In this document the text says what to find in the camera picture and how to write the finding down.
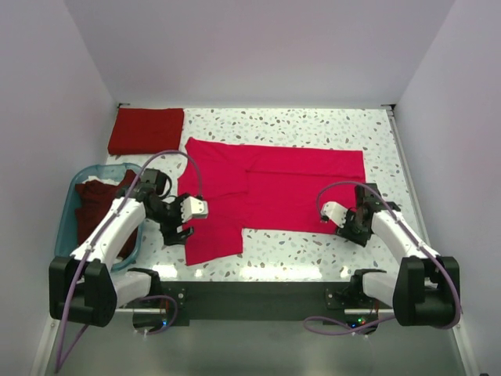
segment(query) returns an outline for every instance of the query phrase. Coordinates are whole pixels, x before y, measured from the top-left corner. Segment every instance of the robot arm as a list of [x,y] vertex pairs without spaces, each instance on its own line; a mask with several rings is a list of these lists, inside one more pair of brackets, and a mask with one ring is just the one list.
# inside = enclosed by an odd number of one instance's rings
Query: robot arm
[[[124,201],[127,187],[118,193],[108,213],[91,236],[69,257],[55,257],[49,267],[49,301],[52,318],[60,319],[70,282],[78,263],[90,249],[85,263],[83,282],[76,287],[71,301],[69,321],[106,326],[114,311],[126,303],[147,295],[161,295],[158,273],[148,269],[130,269],[127,273],[111,276],[115,258],[138,225],[146,218],[160,223],[160,231],[166,245],[184,244],[193,234],[193,228],[182,225],[193,218],[207,218],[207,202],[187,193],[171,203],[163,202],[159,194],[164,191],[165,174],[146,170],[131,197],[125,202],[119,215],[105,226]],[[91,239],[101,233],[92,247]]]
[[[376,184],[369,184],[377,191]],[[398,276],[390,276],[383,270],[364,269],[355,271],[348,293],[363,294],[393,307],[401,325],[444,326],[452,321],[455,306],[451,291],[443,275],[431,260],[410,240],[405,226],[432,257],[435,257],[452,278],[459,293],[459,265],[452,257],[441,257],[427,246],[410,229],[395,203],[389,203],[396,214],[395,220],[388,210],[369,191],[355,188],[356,208],[346,209],[337,202],[323,205],[322,215],[338,225],[336,235],[356,244],[366,246],[372,234],[388,246],[400,265]]]

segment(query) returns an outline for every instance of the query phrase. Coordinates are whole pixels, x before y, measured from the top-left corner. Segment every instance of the white wall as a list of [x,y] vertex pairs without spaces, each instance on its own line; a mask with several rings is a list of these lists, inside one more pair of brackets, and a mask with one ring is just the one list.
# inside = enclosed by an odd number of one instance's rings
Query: white wall
[[396,103],[453,0],[66,0],[135,105]]
[[103,161],[114,103],[58,0],[0,12],[0,374],[26,375],[70,179]]
[[432,244],[461,265],[468,333],[501,373],[501,2],[456,0],[398,102]]

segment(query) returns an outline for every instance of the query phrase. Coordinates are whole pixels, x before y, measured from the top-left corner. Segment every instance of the terrazzo tabletop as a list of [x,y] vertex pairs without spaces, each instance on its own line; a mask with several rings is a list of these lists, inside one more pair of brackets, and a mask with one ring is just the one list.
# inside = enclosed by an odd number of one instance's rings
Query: terrazzo tabletop
[[[230,144],[362,150],[366,181],[377,183],[383,196],[400,206],[419,233],[385,110],[192,108],[185,110],[180,150],[186,151],[189,137]],[[106,163],[142,165],[148,157],[109,156]],[[186,163],[182,156],[162,156],[150,167],[169,174],[171,194],[176,194]],[[146,220],[134,266],[154,269],[162,280],[205,281],[344,281],[356,269],[398,272],[397,262],[375,236],[363,248],[334,235],[256,229],[243,231],[242,255],[187,266],[184,247],[164,246],[159,225],[150,220]]]

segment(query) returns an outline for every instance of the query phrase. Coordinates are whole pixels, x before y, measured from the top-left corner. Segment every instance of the purple cable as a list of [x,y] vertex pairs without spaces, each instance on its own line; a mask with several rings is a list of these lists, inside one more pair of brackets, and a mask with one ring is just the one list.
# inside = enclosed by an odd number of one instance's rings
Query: purple cable
[[144,298],[139,298],[137,299],[138,302],[144,302],[147,300],[154,300],[154,299],[165,299],[174,304],[174,315],[172,315],[171,321],[167,325],[164,325],[161,329],[158,331],[149,331],[146,333],[146,335],[153,335],[153,334],[160,334],[164,331],[166,331],[171,325],[174,323],[176,317],[178,316],[178,303],[175,301],[175,299],[171,298],[168,295],[154,295],[154,296],[145,296]]
[[[128,200],[128,198],[131,196],[132,191],[134,190],[135,185],[139,181],[142,173],[144,170],[146,170],[146,167],[150,164],[150,162],[158,158],[161,155],[165,154],[180,154],[188,159],[193,164],[193,167],[195,168],[196,176],[198,178],[198,194],[201,196],[202,195],[202,175],[200,173],[200,169],[198,168],[198,165],[196,162],[191,158],[188,154],[180,151],[180,150],[164,150],[161,151],[160,153],[154,154],[152,157],[150,157],[144,165],[141,167],[141,170],[139,171],[138,174],[136,174],[134,180],[132,180],[132,183],[130,187],[127,190],[127,193],[124,196],[124,200],[121,202],[121,204],[118,206],[117,211],[113,213],[106,222],[99,228],[99,230],[96,232],[96,235],[91,239],[89,242],[89,246],[93,248],[101,235],[103,235],[104,231],[106,228],[112,223],[112,221],[117,217],[118,213],[124,208],[125,202]],[[71,299],[73,298],[75,288],[77,286],[77,282],[80,279],[80,275],[82,270],[84,269],[85,262],[87,261],[88,257],[91,254],[91,250],[88,249],[85,251],[84,256],[82,257],[81,261],[78,263],[77,271],[75,272],[73,279],[71,280],[70,288],[68,289],[68,294],[66,296],[66,301],[64,302],[64,308],[63,308],[63,315],[61,316],[61,334],[59,335],[59,344],[57,347],[57,354],[56,354],[56,370],[55,373],[57,374],[61,367],[63,366],[63,363],[66,361],[67,357],[70,355],[70,351],[73,349],[73,347],[77,344],[78,340],[80,339],[81,335],[84,334],[85,330],[87,329],[88,325],[83,326],[82,329],[78,332],[77,336],[71,343],[70,347],[68,348],[68,351],[63,355],[63,345],[64,345],[64,335],[66,334],[66,329],[67,329],[67,324],[68,324],[68,316],[70,314],[70,304],[71,304]],[[177,306],[175,305],[175,315],[177,315]],[[164,331],[165,329],[160,329],[159,331],[155,332],[160,333]]]
[[[316,333],[316,334],[323,334],[323,335],[346,335],[346,334],[351,334],[351,333],[358,333],[359,331],[363,331],[364,329],[367,329],[368,327],[373,327],[374,325],[381,324],[384,321],[393,320],[394,318],[395,318],[395,316],[391,315],[391,316],[385,317],[383,319],[378,319],[378,320],[375,320],[375,321],[371,321],[370,323],[361,325],[359,327],[351,328],[348,325],[346,325],[345,323],[343,323],[341,321],[338,321],[338,320],[335,320],[335,319],[331,319],[329,317],[325,317],[325,316],[310,316],[310,317],[307,317],[307,318],[305,318],[303,320],[303,327],[305,327],[305,329],[307,331],[311,331],[312,333]],[[346,331],[323,331],[323,330],[320,330],[320,329],[315,329],[313,327],[309,327],[306,324],[309,321],[327,321],[327,322],[332,323],[332,324],[341,325],[342,327],[346,328],[347,330]]]
[[[454,285],[454,282],[452,282],[452,278],[447,273],[447,270],[445,270],[445,268],[442,266],[442,264],[440,262],[438,262],[438,260],[430,252],[428,252],[425,249],[425,247],[423,247],[422,245],[420,245],[420,242],[416,239],[416,237],[414,237],[414,235],[412,234],[412,232],[410,231],[410,229],[404,223],[402,223],[398,219],[397,215],[391,209],[390,205],[379,195],[379,193],[377,191],[375,191],[373,188],[371,188],[370,186],[368,186],[368,185],[366,185],[364,183],[360,183],[360,182],[356,182],[356,181],[352,181],[352,180],[347,180],[347,181],[343,181],[343,182],[337,182],[337,183],[329,184],[328,186],[326,186],[325,188],[323,188],[319,192],[318,196],[316,197],[316,208],[317,208],[320,216],[321,217],[323,216],[322,215],[322,209],[320,208],[320,197],[322,196],[322,194],[325,191],[329,190],[330,188],[332,188],[334,186],[343,186],[343,185],[346,185],[346,184],[355,184],[356,186],[362,186],[363,188],[365,188],[366,190],[368,190],[371,194],[373,194],[374,197],[376,197],[379,201],[381,201],[381,204],[383,204],[383,206],[388,210],[388,212],[390,213],[391,217],[398,223],[398,225],[402,228],[402,230],[409,237],[409,239],[417,246],[417,248],[420,251],[422,251],[424,253],[424,255],[426,255],[435,264],[435,266],[437,267],[437,269],[440,270],[440,272],[442,273],[442,275],[445,278],[445,281],[447,282],[447,285],[449,286],[449,288],[450,288],[450,290],[452,292],[452,298],[454,300],[454,306],[455,306],[454,318],[452,319],[451,323],[445,325],[444,327],[441,327],[440,329],[450,329],[451,327],[454,327],[456,324],[458,324],[459,321],[460,321],[460,319],[461,319],[461,301],[460,301],[460,295],[457,292],[456,286]],[[303,325],[305,326],[305,328],[307,330],[312,331],[312,332],[317,333],[317,334],[343,335],[343,334],[356,333],[357,331],[362,330],[364,327],[371,327],[373,325],[376,325],[376,324],[379,324],[379,323],[382,323],[384,321],[388,321],[388,320],[391,320],[391,319],[394,319],[394,318],[395,318],[395,316],[389,316],[389,317],[386,317],[384,319],[379,319],[379,320],[373,321],[372,323],[368,323],[368,324],[362,325],[361,327],[357,327],[355,329],[350,329],[348,331],[337,332],[337,333],[333,333],[333,332],[329,332],[329,331],[321,331],[321,330],[317,330],[317,329],[311,329],[310,327],[308,327],[308,325],[306,325],[306,323],[308,321],[314,321],[314,320],[316,320],[316,321],[323,320],[323,321],[329,321],[329,322],[334,323],[334,324],[340,324],[340,321],[337,321],[337,320],[334,320],[334,319],[330,319],[329,317],[324,317],[324,316],[307,317],[303,321]]]

